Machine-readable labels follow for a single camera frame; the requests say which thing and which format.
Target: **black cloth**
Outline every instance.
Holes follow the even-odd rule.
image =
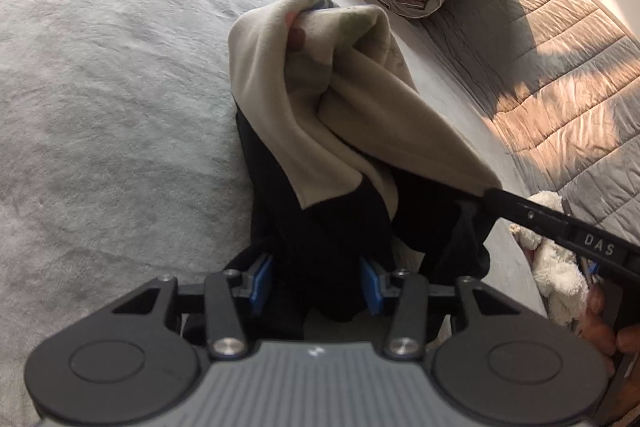
[[[350,194],[302,209],[285,172],[239,109],[236,123],[254,186],[252,243],[267,241],[274,256],[277,290],[264,313],[279,316],[275,330],[289,338],[302,335],[311,307],[337,321],[362,311],[360,257],[395,269],[393,235],[424,252],[420,272],[433,283],[487,274],[489,255],[482,242],[494,220],[482,212],[479,198],[392,168],[399,196],[393,220],[366,176]],[[287,305],[284,314],[286,299],[296,304]],[[289,318],[282,320],[283,315]]]

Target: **white plush toy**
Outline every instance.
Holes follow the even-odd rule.
[[[563,212],[562,196],[555,192],[544,190],[529,200]],[[515,223],[510,224],[510,230],[523,249],[534,251],[531,271],[540,295],[548,299],[549,318],[561,326],[577,319],[584,309],[588,287],[575,255]]]

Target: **gray quilted bedspread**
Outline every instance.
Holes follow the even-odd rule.
[[[529,190],[640,243],[640,44],[597,0],[447,0],[422,24]]]

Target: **bed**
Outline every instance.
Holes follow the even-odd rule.
[[[640,244],[640,42],[598,0],[447,0],[422,19],[530,193]]]
[[[0,425],[37,419],[36,344],[153,277],[199,280],[248,243],[252,193],[226,35],[274,0],[0,0]],[[371,0],[333,0],[348,6]],[[425,28],[390,15],[421,95],[527,194]],[[487,281],[543,312],[500,222]]]

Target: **gray ribbed surface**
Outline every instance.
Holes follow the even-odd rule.
[[[317,348],[324,353],[313,356]],[[42,427],[57,424],[44,422]],[[219,362],[187,401],[139,427],[478,427],[433,390],[417,364],[368,343],[264,343]]]

